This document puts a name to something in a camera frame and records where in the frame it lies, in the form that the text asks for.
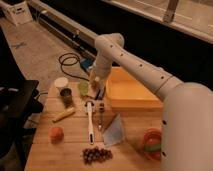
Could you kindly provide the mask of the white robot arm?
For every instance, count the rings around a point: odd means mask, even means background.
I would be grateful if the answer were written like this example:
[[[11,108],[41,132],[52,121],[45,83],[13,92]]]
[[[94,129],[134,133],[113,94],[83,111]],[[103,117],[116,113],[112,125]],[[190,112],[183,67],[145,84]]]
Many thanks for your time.
[[[103,83],[117,63],[163,102],[161,171],[213,171],[213,90],[129,53],[119,33],[97,36],[94,46],[91,81]]]

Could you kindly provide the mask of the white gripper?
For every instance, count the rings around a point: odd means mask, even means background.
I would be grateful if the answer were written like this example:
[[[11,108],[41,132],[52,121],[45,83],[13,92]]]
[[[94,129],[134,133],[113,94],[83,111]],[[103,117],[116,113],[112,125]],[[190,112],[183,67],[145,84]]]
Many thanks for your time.
[[[99,77],[95,70],[92,69],[89,76],[89,83],[94,90],[104,90],[106,86],[106,79]]]

